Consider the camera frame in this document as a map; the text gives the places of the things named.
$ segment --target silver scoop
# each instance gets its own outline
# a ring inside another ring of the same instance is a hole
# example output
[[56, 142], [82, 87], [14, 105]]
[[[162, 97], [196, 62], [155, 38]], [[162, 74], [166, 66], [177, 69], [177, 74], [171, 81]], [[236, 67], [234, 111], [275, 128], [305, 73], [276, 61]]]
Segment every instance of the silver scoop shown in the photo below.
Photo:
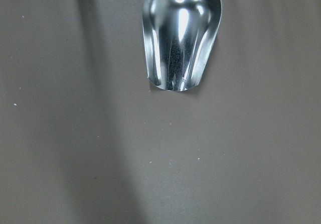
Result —
[[144, 0], [147, 77], [164, 90], [197, 86], [221, 20], [221, 0]]

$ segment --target scoop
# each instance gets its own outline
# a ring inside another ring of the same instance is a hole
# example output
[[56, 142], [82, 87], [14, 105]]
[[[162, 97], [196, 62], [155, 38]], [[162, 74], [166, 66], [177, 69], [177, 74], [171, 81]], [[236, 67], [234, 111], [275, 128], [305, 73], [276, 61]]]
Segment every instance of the scoop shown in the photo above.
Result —
[[147, 77], [164, 90], [197, 86], [212, 50], [221, 0], [144, 0]]

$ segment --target gray surface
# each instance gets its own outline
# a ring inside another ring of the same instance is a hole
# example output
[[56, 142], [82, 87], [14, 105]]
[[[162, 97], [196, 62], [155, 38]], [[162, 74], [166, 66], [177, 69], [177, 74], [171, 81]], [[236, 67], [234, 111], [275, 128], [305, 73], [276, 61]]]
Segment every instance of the gray surface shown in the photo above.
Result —
[[319, 224], [321, 1], [223, 0], [184, 93], [141, 4], [0, 0], [0, 223]]

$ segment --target stainless steel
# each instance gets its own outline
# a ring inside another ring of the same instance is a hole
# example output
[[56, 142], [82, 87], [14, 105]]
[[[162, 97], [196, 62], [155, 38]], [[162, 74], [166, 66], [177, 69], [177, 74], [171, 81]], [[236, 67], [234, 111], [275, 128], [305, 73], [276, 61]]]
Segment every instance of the stainless steel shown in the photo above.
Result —
[[221, 20], [221, 0], [144, 0], [147, 77], [164, 90], [197, 86]]

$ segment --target metal scoop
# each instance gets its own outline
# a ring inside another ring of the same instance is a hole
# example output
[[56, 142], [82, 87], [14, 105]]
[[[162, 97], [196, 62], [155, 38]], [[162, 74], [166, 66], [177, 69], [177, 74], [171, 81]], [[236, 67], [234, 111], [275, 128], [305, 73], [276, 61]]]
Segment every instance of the metal scoop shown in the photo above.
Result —
[[164, 90], [197, 86], [221, 20], [221, 0], [144, 0], [147, 77]]

